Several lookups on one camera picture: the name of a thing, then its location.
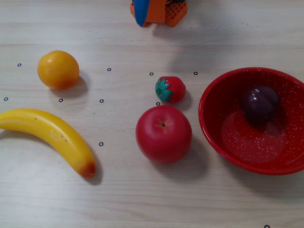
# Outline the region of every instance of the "banana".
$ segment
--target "banana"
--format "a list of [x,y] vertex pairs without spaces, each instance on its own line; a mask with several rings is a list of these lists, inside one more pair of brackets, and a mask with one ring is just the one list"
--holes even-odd
[[0,129],[29,133],[57,150],[85,178],[95,176],[94,157],[78,132],[57,116],[37,109],[15,109],[0,114]]

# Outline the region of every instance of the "strawberry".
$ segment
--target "strawberry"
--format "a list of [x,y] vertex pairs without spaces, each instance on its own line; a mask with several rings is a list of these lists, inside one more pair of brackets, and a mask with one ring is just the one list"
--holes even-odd
[[155,92],[163,102],[177,103],[186,94],[186,86],[179,77],[163,76],[155,85]]

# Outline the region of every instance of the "orange toy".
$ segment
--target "orange toy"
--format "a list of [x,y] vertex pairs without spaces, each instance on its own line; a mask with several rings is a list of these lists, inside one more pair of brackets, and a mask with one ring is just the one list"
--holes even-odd
[[[132,15],[135,17],[134,3],[130,5]],[[164,23],[169,26],[176,26],[179,21],[187,14],[188,5],[186,2],[176,3],[175,0],[150,0],[146,22]]]
[[52,51],[43,56],[37,72],[41,81],[52,89],[67,89],[79,78],[77,61],[65,51]]

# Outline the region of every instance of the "orange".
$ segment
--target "orange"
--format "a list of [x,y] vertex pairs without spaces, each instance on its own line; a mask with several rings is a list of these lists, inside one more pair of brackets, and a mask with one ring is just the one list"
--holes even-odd
[[52,89],[67,89],[79,78],[79,65],[69,53],[52,51],[43,56],[38,63],[40,80]]

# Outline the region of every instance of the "banana tip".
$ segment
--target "banana tip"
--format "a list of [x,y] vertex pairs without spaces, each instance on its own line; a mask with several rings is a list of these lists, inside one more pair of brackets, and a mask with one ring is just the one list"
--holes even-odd
[[81,171],[79,172],[79,174],[81,176],[83,176],[84,178],[93,178],[96,174],[96,166],[95,163],[90,163],[87,164],[85,167],[83,167],[81,169]]

